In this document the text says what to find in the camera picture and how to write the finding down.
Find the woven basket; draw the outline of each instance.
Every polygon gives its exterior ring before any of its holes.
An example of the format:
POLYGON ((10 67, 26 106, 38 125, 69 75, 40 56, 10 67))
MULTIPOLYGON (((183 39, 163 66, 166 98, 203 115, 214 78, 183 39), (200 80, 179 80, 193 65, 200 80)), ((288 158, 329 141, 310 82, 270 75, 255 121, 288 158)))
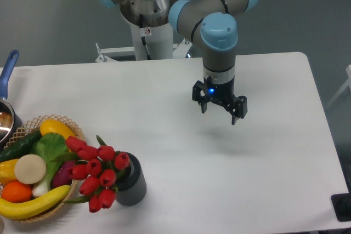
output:
MULTIPOLYGON (((66 124, 76 135, 79 139, 84 140, 84 136, 82 133, 82 129, 79 128, 79 126, 73 122, 71 119, 68 119, 66 116, 62 117, 62 116, 57 116, 57 115, 45 115, 45 116, 39 116, 37 118, 34 118, 31 121, 28 121, 27 123, 22 124, 21 127, 17 128, 16 132, 13 134, 13 136, 10 138, 10 140, 7 142, 5 147, 8 147, 9 145, 13 144, 13 142, 16 142, 19 138, 25 136, 26 134, 35 131, 35 130, 39 130, 39 127, 41 125, 41 123, 44 120, 47 119, 55 119, 55 120, 59 120, 61 122, 63 122, 64 124, 66 124)), ((77 180, 73 180, 72 184, 71 184, 71 190, 68 193, 68 195, 58 204, 56 204, 55 206, 51 207, 49 210, 38 214, 36 216, 33 216, 31 218, 26 218, 26 219, 21 219, 21 220, 15 220, 15 221, 19 221, 19 222, 37 222, 43 219, 46 219, 52 215, 54 215, 57 211, 59 211, 65 204, 63 203, 63 201, 69 199, 72 194, 74 193, 75 188, 77 187, 78 181, 77 180)), ((3 186, 0 184, 0 195, 2 192, 3 186)))

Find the saucepan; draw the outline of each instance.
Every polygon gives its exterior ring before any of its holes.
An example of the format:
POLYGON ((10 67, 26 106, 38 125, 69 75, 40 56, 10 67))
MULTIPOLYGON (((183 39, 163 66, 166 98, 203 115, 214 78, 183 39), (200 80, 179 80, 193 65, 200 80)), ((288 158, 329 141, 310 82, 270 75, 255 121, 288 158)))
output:
POLYGON ((7 87, 20 53, 12 50, 0 75, 0 151, 2 151, 18 127, 22 125, 12 106, 7 102, 7 87))

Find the tulip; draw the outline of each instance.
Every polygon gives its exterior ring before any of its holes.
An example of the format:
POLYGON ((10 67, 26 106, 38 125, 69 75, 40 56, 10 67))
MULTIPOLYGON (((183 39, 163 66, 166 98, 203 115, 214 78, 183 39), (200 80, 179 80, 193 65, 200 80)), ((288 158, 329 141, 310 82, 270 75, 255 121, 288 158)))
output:
POLYGON ((102 171, 101 161, 96 158, 91 159, 86 164, 86 170, 89 175, 98 176, 102 171))
POLYGON ((129 155, 127 155, 127 153, 122 152, 118 156, 116 156, 115 168, 117 168, 118 170, 125 169, 126 167, 129 166, 129 164, 130 164, 130 160, 129 160, 129 155))
POLYGON ((79 193, 85 196, 89 196, 94 193, 99 186, 100 182, 96 176, 88 176, 79 188, 79 193))
POLYGON ((98 156, 103 161, 112 161, 115 158, 115 149, 112 146, 101 145, 98 148, 98 156))
POLYGON ((115 181, 116 174, 115 171, 113 171, 112 169, 106 169, 99 177, 100 185, 104 187, 112 186, 115 183, 115 181))
POLYGON ((98 150, 93 146, 87 145, 85 148, 78 150, 77 154, 81 159, 90 161, 98 157, 98 150))
POLYGON ((102 203, 98 195, 94 195, 89 199, 89 211, 91 213, 98 212, 102 208, 102 203))
POLYGON ((116 193, 112 189, 103 189, 99 194, 102 208, 110 208, 116 199, 116 193))
POLYGON ((86 165, 85 164, 75 165, 74 167, 71 167, 68 169, 68 174, 70 175, 71 179, 84 180, 88 176, 86 165))
POLYGON ((65 142, 67 147, 74 153, 77 153, 79 150, 84 149, 87 146, 85 141, 74 136, 69 136, 65 142))

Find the bok choy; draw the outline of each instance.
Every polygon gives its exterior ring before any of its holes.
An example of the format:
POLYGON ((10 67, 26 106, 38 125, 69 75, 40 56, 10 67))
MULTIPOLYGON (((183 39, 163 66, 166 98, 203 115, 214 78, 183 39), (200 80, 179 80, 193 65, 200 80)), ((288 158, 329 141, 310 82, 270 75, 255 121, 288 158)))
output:
POLYGON ((46 174, 32 189, 34 197, 40 197, 50 191, 51 180, 63 162, 51 162, 56 157, 67 152, 68 148, 62 135, 45 134, 33 147, 32 153, 39 155, 46 163, 46 174))

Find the banana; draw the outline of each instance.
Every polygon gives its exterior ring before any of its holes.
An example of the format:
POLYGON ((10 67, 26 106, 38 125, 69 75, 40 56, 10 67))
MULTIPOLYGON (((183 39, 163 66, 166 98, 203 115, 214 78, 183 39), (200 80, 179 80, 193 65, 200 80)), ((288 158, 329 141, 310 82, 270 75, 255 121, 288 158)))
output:
POLYGON ((26 219, 38 215, 64 199, 71 187, 59 186, 41 197, 23 203, 11 203, 0 198, 0 215, 8 219, 26 219))

